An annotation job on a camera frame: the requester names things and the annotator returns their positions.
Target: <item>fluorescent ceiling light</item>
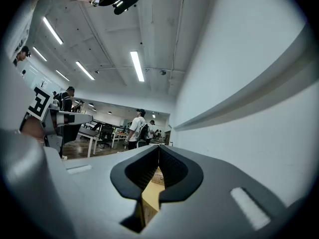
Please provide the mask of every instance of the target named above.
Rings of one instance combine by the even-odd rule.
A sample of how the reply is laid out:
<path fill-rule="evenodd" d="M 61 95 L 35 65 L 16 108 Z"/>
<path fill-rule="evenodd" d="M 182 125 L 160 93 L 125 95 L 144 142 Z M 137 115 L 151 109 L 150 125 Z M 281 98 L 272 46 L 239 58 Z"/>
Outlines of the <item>fluorescent ceiling light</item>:
<path fill-rule="evenodd" d="M 32 66 L 30 66 L 30 67 L 33 68 Z M 35 70 L 34 68 L 33 68 L 33 70 L 37 72 L 37 70 Z"/>
<path fill-rule="evenodd" d="M 68 78 L 66 78 L 63 74 L 61 74 L 58 70 L 56 70 L 56 72 L 61 75 L 64 79 L 66 79 L 68 82 L 70 81 Z"/>
<path fill-rule="evenodd" d="M 44 77 L 45 78 L 45 77 Z M 48 82 L 50 82 L 47 78 L 45 78 Z M 50 82 L 50 83 L 52 83 L 52 82 Z"/>
<path fill-rule="evenodd" d="M 84 67 L 80 64 L 79 61 L 77 61 L 77 62 L 75 62 L 75 63 L 78 65 L 78 67 L 81 68 L 81 70 L 82 70 L 87 76 L 89 76 L 89 78 L 90 78 L 91 80 L 94 80 L 94 78 L 88 73 L 88 71 L 86 71 L 86 70 L 84 69 Z"/>
<path fill-rule="evenodd" d="M 49 28 L 55 39 L 58 41 L 58 43 L 62 44 L 63 41 L 60 39 L 60 37 L 57 35 L 57 33 L 54 31 L 52 26 L 50 25 L 49 21 L 46 19 L 46 17 L 43 17 L 43 21 L 46 24 L 46 26 Z"/>
<path fill-rule="evenodd" d="M 43 57 L 42 54 L 35 47 L 33 47 L 33 49 L 40 55 L 41 58 L 44 59 L 44 61 L 47 61 L 46 58 Z"/>
<path fill-rule="evenodd" d="M 139 81 L 143 82 L 144 81 L 144 77 L 143 77 L 143 73 L 142 73 L 142 69 L 141 69 L 141 65 L 140 65 L 140 60 L 139 60 L 139 55 L 137 51 L 131 51 L 131 57 L 135 66 L 135 70 L 136 73 L 138 75 Z"/>

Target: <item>white t-shirt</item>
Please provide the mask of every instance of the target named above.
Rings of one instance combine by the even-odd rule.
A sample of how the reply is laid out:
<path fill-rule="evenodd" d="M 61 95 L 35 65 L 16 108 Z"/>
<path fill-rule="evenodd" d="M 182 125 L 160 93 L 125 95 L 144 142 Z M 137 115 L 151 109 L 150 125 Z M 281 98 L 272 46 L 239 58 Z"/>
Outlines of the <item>white t-shirt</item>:
<path fill-rule="evenodd" d="M 148 136 L 146 137 L 147 139 L 152 139 L 153 138 L 153 134 L 151 133 L 151 131 L 154 132 L 154 125 L 152 125 L 151 123 L 148 123 L 149 126 L 149 133 Z"/>
<path fill-rule="evenodd" d="M 145 126 L 146 120 L 143 117 L 135 118 L 132 122 L 130 130 L 135 131 L 129 141 L 137 141 L 143 126 Z"/>

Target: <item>ceiling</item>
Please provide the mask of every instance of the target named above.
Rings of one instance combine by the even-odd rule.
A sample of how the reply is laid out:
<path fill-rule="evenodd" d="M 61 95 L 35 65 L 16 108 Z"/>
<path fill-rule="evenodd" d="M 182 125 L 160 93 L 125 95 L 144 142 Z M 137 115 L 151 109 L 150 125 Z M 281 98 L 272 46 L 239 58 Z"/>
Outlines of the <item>ceiling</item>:
<path fill-rule="evenodd" d="M 82 106 L 82 108 L 85 110 L 93 111 L 93 109 L 96 109 L 97 112 L 105 113 L 105 114 L 107 114 L 108 112 L 111 112 L 112 115 L 122 117 L 125 119 L 130 119 L 130 120 L 133 120 L 137 115 L 137 111 L 136 111 L 137 108 L 107 104 L 107 103 L 102 103 L 102 102 L 93 101 L 93 100 L 85 100 L 85 99 L 82 99 L 82 100 L 85 102 Z M 155 115 L 157 120 L 163 120 L 163 121 L 166 121 L 166 119 L 169 117 L 169 114 L 146 110 L 145 119 L 151 120 L 153 118 L 152 115 Z"/>
<path fill-rule="evenodd" d="M 208 4 L 209 0 L 139 0 L 136 7 L 115 15 L 111 6 L 42 0 L 33 16 L 28 45 L 42 53 L 50 70 L 59 70 L 77 88 L 84 84 L 107 91 L 117 86 L 176 96 Z M 63 40 L 62 45 L 43 23 L 43 16 Z M 139 53 L 145 82 L 138 81 L 130 57 L 133 50 Z M 76 61 L 95 81 L 81 71 Z"/>

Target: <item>black backpack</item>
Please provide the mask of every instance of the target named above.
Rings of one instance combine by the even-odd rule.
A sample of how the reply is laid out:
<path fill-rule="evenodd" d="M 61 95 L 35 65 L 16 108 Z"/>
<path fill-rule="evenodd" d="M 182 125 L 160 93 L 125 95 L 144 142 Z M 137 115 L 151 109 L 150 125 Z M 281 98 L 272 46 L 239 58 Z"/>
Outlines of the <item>black backpack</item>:
<path fill-rule="evenodd" d="M 147 138 L 147 136 L 148 136 L 149 130 L 150 130 L 149 125 L 145 124 L 145 126 L 143 126 L 143 128 L 142 128 L 142 130 L 141 130 L 139 140 L 144 140 L 144 141 L 146 141 L 146 138 Z"/>
<path fill-rule="evenodd" d="M 64 92 L 56 95 L 54 99 L 59 101 L 60 111 L 64 111 L 65 100 L 70 100 L 70 97 L 67 95 L 66 92 Z"/>

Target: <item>desk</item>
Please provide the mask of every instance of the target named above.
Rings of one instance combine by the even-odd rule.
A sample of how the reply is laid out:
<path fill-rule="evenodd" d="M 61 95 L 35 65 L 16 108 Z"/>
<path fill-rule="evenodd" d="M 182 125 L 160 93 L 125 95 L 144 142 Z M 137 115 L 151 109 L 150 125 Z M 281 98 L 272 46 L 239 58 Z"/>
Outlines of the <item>desk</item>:
<path fill-rule="evenodd" d="M 88 127 L 90 127 L 90 128 L 93 128 L 93 127 L 95 127 L 95 125 L 92 125 L 92 124 L 88 124 L 88 123 L 86 123 L 85 125 L 86 125 L 86 126 L 88 126 Z"/>
<path fill-rule="evenodd" d="M 152 144 L 152 145 L 161 145 L 161 144 L 165 145 L 165 142 L 156 141 L 154 139 L 151 139 L 150 144 Z"/>
<path fill-rule="evenodd" d="M 113 145 L 114 145 L 114 140 L 115 140 L 115 136 L 117 135 L 118 137 L 116 138 L 118 140 L 118 143 L 119 143 L 119 140 L 120 140 L 120 136 L 123 136 L 122 139 L 126 139 L 129 135 L 128 134 L 125 134 L 125 133 L 120 133 L 120 132 L 117 132 L 117 133 L 112 133 L 113 134 L 113 141 L 112 141 L 112 147 L 113 148 Z"/>
<path fill-rule="evenodd" d="M 95 138 L 94 149 L 93 149 L 93 155 L 95 155 L 96 144 L 98 142 L 100 132 L 81 127 L 78 134 L 90 138 L 88 157 L 90 157 L 91 155 L 92 142 L 93 142 L 93 139 Z"/>
<path fill-rule="evenodd" d="M 160 146 L 160 145 L 165 145 L 165 143 L 149 143 L 149 145 L 158 145 L 158 146 Z"/>

